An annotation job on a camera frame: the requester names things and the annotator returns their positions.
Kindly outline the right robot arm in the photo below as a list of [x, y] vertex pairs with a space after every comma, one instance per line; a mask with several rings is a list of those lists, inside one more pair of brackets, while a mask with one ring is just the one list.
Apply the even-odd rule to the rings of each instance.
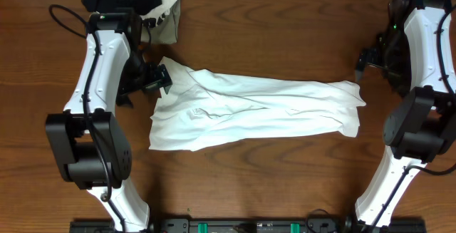
[[388, 26], [361, 51], [367, 66], [401, 97], [383, 127], [385, 150], [365, 192], [346, 220], [345, 232], [424, 232], [421, 219], [395, 219], [393, 211], [410, 183], [455, 141], [455, 69], [450, 44], [452, 0], [391, 0]]

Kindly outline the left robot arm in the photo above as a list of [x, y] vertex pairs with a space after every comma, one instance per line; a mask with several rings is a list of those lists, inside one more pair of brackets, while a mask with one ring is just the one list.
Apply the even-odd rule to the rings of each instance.
[[143, 23], [132, 9], [93, 13], [85, 22], [87, 51], [77, 86], [62, 113], [48, 115], [46, 135], [58, 170], [101, 202], [110, 220], [71, 222], [70, 232], [153, 232], [150, 208], [131, 180], [131, 146], [116, 117], [129, 94], [169, 91], [165, 66], [146, 63]]

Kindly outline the white printed t-shirt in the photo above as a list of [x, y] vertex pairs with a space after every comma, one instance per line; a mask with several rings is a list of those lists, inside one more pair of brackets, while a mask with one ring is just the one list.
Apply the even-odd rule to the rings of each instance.
[[252, 138], [339, 132], [354, 138], [366, 103], [350, 81], [321, 83], [193, 70], [163, 58], [172, 79], [151, 117], [150, 149], [197, 151]]

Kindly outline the white black-print garment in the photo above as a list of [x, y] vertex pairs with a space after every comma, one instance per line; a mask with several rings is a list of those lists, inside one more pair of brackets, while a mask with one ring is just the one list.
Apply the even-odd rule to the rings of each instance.
[[141, 16], [144, 26], [155, 28], [164, 23], [168, 18], [180, 19], [180, 0], [161, 0], [161, 4], [156, 6], [146, 15]]

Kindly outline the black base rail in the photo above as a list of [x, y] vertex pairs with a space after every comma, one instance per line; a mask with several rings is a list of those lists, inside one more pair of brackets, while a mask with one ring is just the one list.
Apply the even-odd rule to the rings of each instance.
[[[121, 232], [114, 228], [109, 221], [74, 221], [70, 223], [70, 233], [89, 232]], [[360, 224], [346, 221], [341, 226], [335, 219], [329, 217], [311, 217], [308, 220], [269, 220], [269, 221], [241, 221], [241, 220], [188, 220], [183, 218], [165, 219], [152, 223], [148, 229], [132, 232], [152, 233], [341, 233], [365, 232]], [[372, 232], [392, 233], [426, 233], [428, 232], [422, 219], [393, 219], [388, 227], [375, 228]]]

